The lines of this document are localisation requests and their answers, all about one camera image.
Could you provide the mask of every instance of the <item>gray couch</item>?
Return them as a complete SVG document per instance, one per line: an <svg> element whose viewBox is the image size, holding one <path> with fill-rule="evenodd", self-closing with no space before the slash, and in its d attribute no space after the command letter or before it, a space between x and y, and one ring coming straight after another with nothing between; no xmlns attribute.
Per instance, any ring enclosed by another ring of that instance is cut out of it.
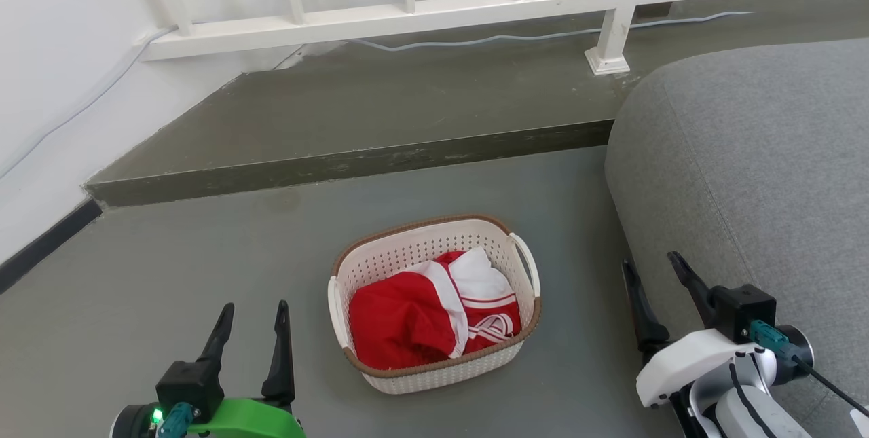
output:
<svg viewBox="0 0 869 438"><path fill-rule="evenodd" d="M816 369L869 404L869 39L662 67L615 120L606 180L673 338L702 329L665 258L678 250L709 286L776 297ZM859 436L814 379L773 394L815 438Z"/></svg>

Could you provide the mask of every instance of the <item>gray floor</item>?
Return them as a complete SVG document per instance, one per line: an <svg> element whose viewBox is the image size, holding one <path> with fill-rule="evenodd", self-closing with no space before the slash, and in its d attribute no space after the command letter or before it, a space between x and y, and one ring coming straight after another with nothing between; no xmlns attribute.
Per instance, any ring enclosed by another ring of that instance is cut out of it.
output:
<svg viewBox="0 0 869 438"><path fill-rule="evenodd" d="M221 382L256 395L274 309L291 308L296 414L311 437L678 436L640 407L639 354L618 263L627 244L604 147L380 175L106 213L0 295L0 435L93 438L127 403L155 399L236 303ZM540 326L508 366L389 397L335 341L326 283L365 234L489 213L521 234L542 280Z"/></svg>
<svg viewBox="0 0 869 438"><path fill-rule="evenodd" d="M681 58L751 45L869 37L867 0L698 0L671 17L756 14L630 32L630 73L593 76L596 35L383 52L348 44L292 69L251 73L215 92L91 183L155 178L324 154L552 128L614 118L637 82ZM388 45L546 35L599 27L577 14L372 39ZM196 177L192 181L202 181ZM215 181L214 188L221 188Z"/></svg>

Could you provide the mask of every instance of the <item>red fabric with white stripe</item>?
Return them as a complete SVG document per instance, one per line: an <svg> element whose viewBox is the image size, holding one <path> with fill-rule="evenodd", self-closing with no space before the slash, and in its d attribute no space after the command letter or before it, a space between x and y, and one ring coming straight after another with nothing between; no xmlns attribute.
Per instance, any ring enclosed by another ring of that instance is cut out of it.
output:
<svg viewBox="0 0 869 438"><path fill-rule="evenodd" d="M356 356L381 370L457 358L521 330L515 293L482 247L361 287L348 317Z"/></svg>

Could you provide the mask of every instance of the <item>white cable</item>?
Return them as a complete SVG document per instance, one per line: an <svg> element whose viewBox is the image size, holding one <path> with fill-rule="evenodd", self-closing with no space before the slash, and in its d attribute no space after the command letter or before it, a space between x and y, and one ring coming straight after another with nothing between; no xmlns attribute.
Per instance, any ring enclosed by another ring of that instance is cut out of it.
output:
<svg viewBox="0 0 869 438"><path fill-rule="evenodd" d="M63 114L56 118L53 122L49 122L41 128L40 131L35 132L31 135L30 138L22 142L21 146L18 147L15 153L12 154L6 162L0 165L0 180L8 174L8 172L12 171L13 168L18 166L19 163L24 161L24 158L27 158L33 150L39 146L41 142L45 140L45 138L49 137L49 134L55 132L57 129L62 128L66 123L75 119L80 113L83 113L88 107L92 106L96 101L100 100L103 95L106 94L109 90L111 90L112 86L117 84L124 78L124 75L133 67L134 64L139 60L139 57L142 56L142 53L145 51L145 48L148 48L148 45L161 36L165 36L168 33L175 30L176 27L168 27L167 29L160 29L152 35L148 36L148 38L144 39L141 45L134 46L130 51L127 52L129 58L127 60L121 60L115 65L114 69L111 70L106 75L106 80L103 82L105 85L100 86L99 88L95 88L91 94L86 95L83 100L79 102L80 105L72 108L71 112Z"/></svg>
<svg viewBox="0 0 869 438"><path fill-rule="evenodd" d="M642 24L633 24L631 29L641 29L642 27L652 27L652 26L668 26L668 24L687 24L692 22L707 22L709 20L713 20L714 18L725 17L727 15L742 15L742 14L753 14L752 12L722 12L720 14L710 15L708 17L698 17L698 18L676 18L675 20L655 20L654 22L644 22ZM25 158L27 158L33 150L37 148L41 142L45 141L45 138L49 137L50 134L55 132L57 129L62 128L62 126L66 125L71 120L75 119L79 114L83 113L90 106L92 106L96 101L100 100L109 90L111 90L112 86L117 84L124 78L124 75L139 61L139 57L142 56L142 53L148 48L148 45L154 41L154 39L160 38L161 36L167 35L167 33L175 30L176 27L168 27L168 29L161 29L152 35L148 36L148 38L144 39L141 45L135 46L132 48L127 55L130 56L127 60L121 60L117 66L114 67L112 72L110 72L107 76L106 85L100 86L96 88L92 94L87 95L84 100L80 102L78 107L72 108L71 112L63 114L60 116L55 122L49 122L46 124L40 131L32 134L30 138L28 138L24 143L19 146L18 150L12 154L12 157L6 162L0 164L0 180L9 174L13 168L18 166L19 163L23 162ZM475 45L475 44L483 44L485 42L497 41L497 39L509 39L509 41L544 41L544 39L555 39L559 37L567 37L567 36L575 36L575 35L590 35L590 33L599 33L600 29L583 29L581 31L573 31L569 33L555 33L554 35L543 35L543 36L509 36L509 35L497 35L487 37L486 39L476 39L476 41L463 41L463 42L416 42L413 44L400 45L397 48L389 48L387 45L375 44L373 42L363 41L362 39L348 39L348 42L353 42L356 44L367 45L370 48L377 48L381 51L404 51L406 49L413 48L459 48L459 46L463 45Z"/></svg>
<svg viewBox="0 0 869 438"><path fill-rule="evenodd" d="M644 22L642 24L633 24L631 29L642 29L642 27L654 27L654 26L669 26L670 24L688 24L693 22L707 22L709 20L713 20L714 18L726 17L727 15L743 15L743 14L754 14L754 12L722 12L720 14L710 15L708 17L698 17L698 18L674 18L673 20L655 20L654 22ZM592 35L592 33L599 33L600 29L583 29L581 31L572 31L569 33L555 33L554 35L543 35L543 36L508 36L508 35L497 35L487 37L486 39L476 39L476 41L463 41L463 42L415 42L413 44L406 45L398 45L395 48L389 48L388 45L380 45L370 41L363 41L362 39L348 39L348 42L353 42L354 44L367 45L370 48L380 49L381 51L405 51L407 49L413 48L459 48L463 45L476 45L483 44L484 42L492 42L497 41L498 39L508 39L508 41L544 41L544 39L555 39L559 37L567 37L567 36L577 36L577 35Z"/></svg>

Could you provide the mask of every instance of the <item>white plastic basket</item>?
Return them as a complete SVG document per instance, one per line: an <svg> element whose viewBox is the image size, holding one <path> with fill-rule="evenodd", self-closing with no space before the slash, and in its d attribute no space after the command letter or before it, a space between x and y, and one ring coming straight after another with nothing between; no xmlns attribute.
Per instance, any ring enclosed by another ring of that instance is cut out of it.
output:
<svg viewBox="0 0 869 438"><path fill-rule="evenodd" d="M378 370L359 361L348 331L348 306L359 287L441 253L477 246L486 250L492 265L516 292L522 320L519 335L459 358L409 369ZM513 360L540 318L540 277L525 242L496 219L481 215L431 219L370 236L348 247L329 279L329 314L344 354L365 379L387 394L407 394L480 376Z"/></svg>

